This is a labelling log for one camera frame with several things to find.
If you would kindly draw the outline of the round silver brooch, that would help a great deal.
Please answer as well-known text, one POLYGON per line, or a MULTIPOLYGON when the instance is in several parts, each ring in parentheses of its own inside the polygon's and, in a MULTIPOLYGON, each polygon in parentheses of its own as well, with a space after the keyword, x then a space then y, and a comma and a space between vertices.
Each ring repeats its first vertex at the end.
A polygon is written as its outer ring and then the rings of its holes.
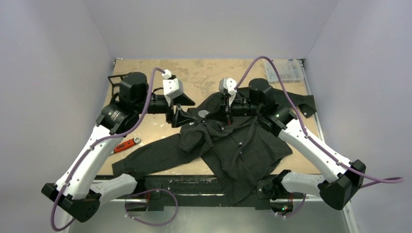
POLYGON ((200 110, 198 112, 198 116, 201 117, 201 118, 205 118, 208 114, 209 114, 209 111, 207 111, 207 110, 200 110))

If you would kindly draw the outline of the black pinstriped shirt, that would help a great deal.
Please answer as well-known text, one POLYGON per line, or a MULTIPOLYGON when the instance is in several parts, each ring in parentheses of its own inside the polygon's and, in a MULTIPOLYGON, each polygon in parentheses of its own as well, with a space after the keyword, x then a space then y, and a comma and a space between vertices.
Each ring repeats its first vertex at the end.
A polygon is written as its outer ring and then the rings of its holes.
POLYGON ((246 198, 258 181, 292 154, 281 139, 264 130, 254 116, 233 123, 199 119, 180 132, 154 141, 112 165, 114 176, 142 176, 201 158, 218 178, 231 205, 246 198))

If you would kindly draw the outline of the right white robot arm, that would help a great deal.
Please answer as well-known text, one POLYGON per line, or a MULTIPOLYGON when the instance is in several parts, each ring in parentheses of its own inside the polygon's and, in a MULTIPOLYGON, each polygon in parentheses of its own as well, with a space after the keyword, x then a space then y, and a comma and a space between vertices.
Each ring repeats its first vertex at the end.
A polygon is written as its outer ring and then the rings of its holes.
POLYGON ((267 80, 251 80, 245 97, 237 92, 236 85, 232 78, 219 83, 222 98, 218 110, 223 121, 232 123, 233 117, 257 117, 264 130, 290 144, 320 171, 319 175, 282 171, 272 180, 272 200, 302 193, 318 196, 331 208, 342 210, 361 188, 365 164, 340 155, 301 125, 293 111, 276 102, 275 89, 267 80))

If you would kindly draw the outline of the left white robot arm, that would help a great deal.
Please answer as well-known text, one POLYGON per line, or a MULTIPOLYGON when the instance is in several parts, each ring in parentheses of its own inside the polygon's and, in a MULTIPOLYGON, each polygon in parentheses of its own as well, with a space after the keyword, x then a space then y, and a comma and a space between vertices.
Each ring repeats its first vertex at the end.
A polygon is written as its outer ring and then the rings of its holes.
POLYGON ((120 75, 118 92, 112 95, 96 120, 92 134, 76 160, 54 183, 41 192, 79 222, 92 218, 99 207, 118 197, 143 196, 145 185, 129 174, 94 184, 93 181, 115 147, 142 122, 146 114, 164 114, 166 122, 177 128, 194 121, 183 106, 194 106, 182 82, 169 70, 162 70, 163 93, 153 92, 153 78, 144 73, 120 75))

